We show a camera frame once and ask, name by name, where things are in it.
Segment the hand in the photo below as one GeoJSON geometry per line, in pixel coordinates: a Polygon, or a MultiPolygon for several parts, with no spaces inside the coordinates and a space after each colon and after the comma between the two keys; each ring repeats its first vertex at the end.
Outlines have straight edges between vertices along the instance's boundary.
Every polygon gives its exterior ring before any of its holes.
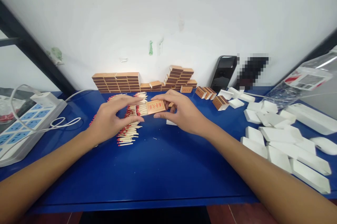
{"type": "Polygon", "coordinates": [[[97,112],[97,115],[86,130],[92,135],[94,146],[115,136],[123,127],[133,122],[143,122],[140,116],[128,116],[120,119],[116,113],[127,105],[138,105],[143,100],[140,97],[131,97],[128,95],[117,95],[106,103],[103,103],[97,112]]]}
{"type": "Polygon", "coordinates": [[[188,133],[202,136],[212,124],[187,96],[172,89],[165,94],[154,96],[151,100],[163,100],[166,109],[173,102],[170,112],[156,113],[153,117],[172,121],[188,133]]]}

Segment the black phone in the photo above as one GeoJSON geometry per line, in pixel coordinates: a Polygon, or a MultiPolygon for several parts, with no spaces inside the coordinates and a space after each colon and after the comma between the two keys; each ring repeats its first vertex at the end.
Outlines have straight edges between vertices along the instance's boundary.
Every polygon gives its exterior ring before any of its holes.
{"type": "Polygon", "coordinates": [[[211,88],[215,92],[219,92],[221,89],[226,90],[236,68],[237,61],[237,56],[219,57],[211,82],[211,88]]]}

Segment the white mouse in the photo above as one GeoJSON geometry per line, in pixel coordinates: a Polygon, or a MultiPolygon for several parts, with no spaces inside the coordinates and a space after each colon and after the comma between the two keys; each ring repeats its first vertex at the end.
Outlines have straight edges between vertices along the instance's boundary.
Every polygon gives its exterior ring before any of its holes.
{"type": "Polygon", "coordinates": [[[316,145],[316,148],[328,155],[337,155],[337,144],[325,137],[310,138],[316,145]]]}

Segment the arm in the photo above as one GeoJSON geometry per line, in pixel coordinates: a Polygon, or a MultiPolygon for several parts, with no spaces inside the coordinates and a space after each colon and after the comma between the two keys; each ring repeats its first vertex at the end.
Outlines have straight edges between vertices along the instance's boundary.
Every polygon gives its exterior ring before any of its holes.
{"type": "Polygon", "coordinates": [[[100,106],[91,126],[55,151],[0,182],[0,223],[12,223],[81,156],[118,133],[124,126],[144,121],[140,116],[119,119],[123,107],[142,98],[118,95],[100,106]]]}
{"type": "Polygon", "coordinates": [[[168,119],[182,130],[206,138],[236,170],[278,223],[336,223],[337,207],[333,203],[209,121],[188,97],[170,90],[153,99],[174,102],[170,113],[161,112],[154,117],[168,119]]]}

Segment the white cable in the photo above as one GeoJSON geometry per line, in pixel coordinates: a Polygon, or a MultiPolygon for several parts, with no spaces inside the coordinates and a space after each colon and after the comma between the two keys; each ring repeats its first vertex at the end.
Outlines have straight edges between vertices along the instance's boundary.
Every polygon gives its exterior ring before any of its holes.
{"type": "Polygon", "coordinates": [[[15,144],[13,144],[10,148],[8,148],[8,149],[5,151],[5,153],[2,153],[1,156],[0,156],[0,159],[1,159],[4,155],[6,155],[6,153],[9,152],[15,145],[17,145],[19,142],[23,141],[23,140],[26,139],[27,137],[30,137],[30,136],[32,136],[32,135],[34,135],[34,134],[36,134],[36,133],[47,132],[47,131],[52,130],[52,129],[59,129],[59,128],[63,128],[63,127],[67,127],[67,126],[74,125],[75,123],[78,123],[78,122],[81,120],[81,117],[77,117],[77,118],[71,120],[70,122],[68,122],[68,123],[66,123],[66,124],[64,124],[64,125],[59,126],[62,122],[64,122],[65,119],[66,119],[65,117],[59,117],[59,118],[56,118],[55,120],[53,120],[53,121],[50,123],[51,128],[41,129],[41,130],[37,130],[37,131],[35,130],[34,133],[28,134],[28,135],[26,135],[25,137],[21,138],[19,141],[17,141],[15,144]],[[59,119],[62,119],[62,120],[61,120],[59,123],[57,123],[56,125],[53,125],[53,122],[55,122],[55,121],[57,121],[57,120],[59,120],[59,119]]]}
{"type": "Polygon", "coordinates": [[[22,85],[18,86],[17,88],[15,88],[15,89],[12,91],[12,94],[11,94],[11,96],[10,96],[10,98],[9,98],[9,104],[10,104],[10,106],[11,106],[12,113],[13,113],[15,119],[16,119],[18,122],[20,122],[23,126],[25,126],[24,122],[23,122],[22,120],[20,120],[20,118],[19,118],[18,115],[16,114],[15,109],[14,109],[14,106],[13,106],[13,97],[14,97],[14,95],[15,95],[15,92],[17,91],[18,88],[20,88],[20,87],[22,87],[22,86],[28,87],[28,88],[29,88],[33,93],[35,93],[36,95],[42,95],[42,93],[39,92],[39,91],[37,91],[37,90],[35,90],[35,89],[32,88],[31,86],[26,85],[26,84],[22,84],[22,85]]]}
{"type": "Polygon", "coordinates": [[[72,97],[74,97],[76,94],[79,94],[83,91],[92,91],[92,90],[96,90],[96,89],[84,89],[84,90],[80,90],[77,93],[74,93],[73,95],[69,96],[68,99],[65,100],[65,102],[67,102],[68,100],[70,100],[72,97]]]}
{"type": "MultiPolygon", "coordinates": [[[[280,99],[274,99],[274,98],[271,98],[271,97],[267,97],[267,96],[263,96],[263,95],[257,95],[257,94],[251,94],[251,93],[246,93],[246,92],[244,92],[244,94],[248,94],[250,96],[261,97],[261,98],[269,98],[269,99],[273,99],[273,100],[280,100],[280,99]]],[[[318,96],[318,95],[324,95],[324,94],[337,94],[337,93],[312,94],[312,95],[307,95],[307,96],[299,97],[299,99],[313,97],[313,96],[318,96]]]]}
{"type": "MultiPolygon", "coordinates": [[[[22,84],[22,85],[20,85],[20,86],[18,86],[17,88],[15,88],[13,91],[12,91],[12,94],[11,94],[11,96],[10,96],[10,98],[9,98],[9,103],[10,103],[10,106],[11,106],[11,110],[12,110],[12,113],[13,113],[13,116],[15,117],[15,119],[18,121],[18,122],[20,122],[21,124],[22,124],[22,126],[25,128],[25,129],[27,129],[27,130],[30,130],[30,131],[32,131],[33,132],[33,134],[35,134],[35,133],[41,133],[41,132],[47,132],[47,131],[49,131],[49,130],[53,130],[53,129],[59,129],[59,128],[63,128],[63,127],[68,127],[68,126],[71,126],[71,125],[74,125],[75,123],[77,123],[77,122],[79,122],[82,118],[81,117],[77,117],[77,118],[75,118],[75,119],[73,119],[72,121],[70,121],[70,122],[68,122],[68,123],[66,123],[66,124],[64,124],[64,125],[60,125],[62,122],[64,122],[64,120],[66,119],[65,117],[59,117],[59,118],[56,118],[56,119],[54,119],[51,123],[50,123],[50,126],[51,126],[51,128],[47,128],[47,129],[40,129],[40,130],[35,130],[35,129],[32,129],[32,128],[30,128],[30,127],[28,127],[19,117],[18,117],[18,115],[16,114],[16,111],[15,111],[15,109],[14,109],[14,106],[13,106],[13,98],[14,98],[14,95],[15,95],[15,92],[17,91],[17,89],[18,88],[20,88],[20,87],[22,87],[22,86],[26,86],[26,87],[28,87],[34,94],[36,94],[36,95],[42,95],[42,93],[41,92],[39,92],[39,91],[37,91],[37,90],[35,90],[34,88],[32,88],[31,86],[28,86],[28,85],[26,85],[26,84],[22,84]],[[57,120],[59,120],[59,119],[61,119],[61,121],[60,122],[58,122],[57,124],[53,124],[55,121],[57,121],[57,120]]],[[[85,89],[85,90],[81,90],[81,91],[78,91],[77,93],[74,93],[73,95],[71,95],[69,98],[67,98],[66,100],[65,100],[65,102],[67,102],[68,100],[70,100],[72,97],[74,97],[75,95],[77,95],[77,94],[79,94],[79,93],[81,93],[81,92],[83,92],[83,91],[88,91],[88,90],[92,90],[92,89],[85,89]]],[[[29,135],[27,135],[27,136],[25,136],[25,137],[23,137],[22,139],[20,139],[19,141],[17,141],[15,144],[13,144],[13,146],[11,146],[1,157],[3,157],[12,147],[14,147],[15,145],[17,145],[19,142],[21,142],[23,139],[26,139],[27,137],[29,137],[29,136],[31,136],[32,134],[29,134],[29,135]]]]}

